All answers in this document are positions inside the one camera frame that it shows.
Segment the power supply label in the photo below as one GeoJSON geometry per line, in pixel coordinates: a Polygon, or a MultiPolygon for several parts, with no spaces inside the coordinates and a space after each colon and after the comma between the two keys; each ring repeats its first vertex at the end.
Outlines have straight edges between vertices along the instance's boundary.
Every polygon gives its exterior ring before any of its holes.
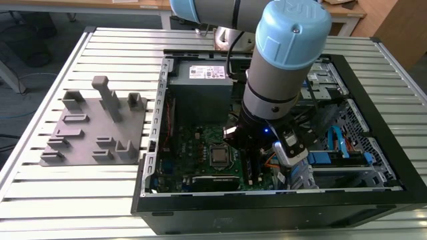
{"type": "Polygon", "coordinates": [[[225,66],[191,66],[191,79],[226,79],[225,66]]]}

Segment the table leg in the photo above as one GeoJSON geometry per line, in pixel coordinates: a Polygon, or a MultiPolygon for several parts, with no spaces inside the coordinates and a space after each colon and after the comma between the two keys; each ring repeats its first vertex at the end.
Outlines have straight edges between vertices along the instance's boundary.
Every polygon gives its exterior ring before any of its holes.
{"type": "Polygon", "coordinates": [[[26,92],[27,88],[16,78],[15,74],[12,73],[8,66],[0,61],[0,78],[3,81],[10,85],[14,92],[23,93],[26,92]]]}
{"type": "Polygon", "coordinates": [[[359,23],[359,17],[347,17],[338,36],[350,37],[359,23]]]}
{"type": "Polygon", "coordinates": [[[173,12],[170,10],[161,11],[162,28],[165,30],[171,30],[171,16],[173,12]]]}
{"type": "Polygon", "coordinates": [[[71,23],[74,23],[76,21],[76,15],[78,15],[78,13],[67,12],[67,18],[71,23]]]}

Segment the red cable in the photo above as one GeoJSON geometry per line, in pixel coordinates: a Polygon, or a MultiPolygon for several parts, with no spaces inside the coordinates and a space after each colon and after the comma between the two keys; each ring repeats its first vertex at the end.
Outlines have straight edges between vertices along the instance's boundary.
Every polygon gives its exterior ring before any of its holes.
{"type": "Polygon", "coordinates": [[[163,148],[166,148],[166,145],[169,143],[170,136],[171,136],[171,116],[170,116],[170,103],[169,102],[166,102],[166,106],[167,106],[167,136],[166,136],[166,140],[163,143],[163,148]]]}

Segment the blue drive bracket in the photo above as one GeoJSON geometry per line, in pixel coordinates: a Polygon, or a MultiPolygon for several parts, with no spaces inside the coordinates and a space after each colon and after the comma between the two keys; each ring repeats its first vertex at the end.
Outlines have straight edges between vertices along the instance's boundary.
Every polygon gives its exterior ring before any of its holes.
{"type": "Polygon", "coordinates": [[[330,154],[327,152],[311,152],[307,156],[310,164],[331,164],[330,154]]]}
{"type": "Polygon", "coordinates": [[[366,162],[367,162],[367,164],[373,164],[374,163],[374,157],[373,157],[373,154],[371,153],[369,153],[369,152],[366,152],[366,153],[363,153],[363,156],[365,156],[365,159],[366,159],[366,162]]]}
{"type": "Polygon", "coordinates": [[[327,131],[327,146],[330,150],[334,149],[334,133],[337,134],[337,139],[338,139],[338,149],[342,152],[342,156],[345,158],[349,158],[349,152],[347,152],[347,145],[346,145],[346,139],[343,137],[343,132],[342,129],[338,126],[331,126],[331,128],[327,131]]]}

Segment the light blue robot joint cap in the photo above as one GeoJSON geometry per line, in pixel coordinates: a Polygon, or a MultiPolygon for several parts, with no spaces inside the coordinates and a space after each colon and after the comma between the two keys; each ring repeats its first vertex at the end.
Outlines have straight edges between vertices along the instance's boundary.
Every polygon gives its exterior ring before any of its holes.
{"type": "Polygon", "coordinates": [[[195,0],[170,0],[171,8],[177,16],[189,21],[201,23],[197,12],[195,0]]]}
{"type": "Polygon", "coordinates": [[[299,70],[321,56],[333,18],[314,0],[275,0],[263,11],[257,28],[257,48],[277,68],[299,70]]]}

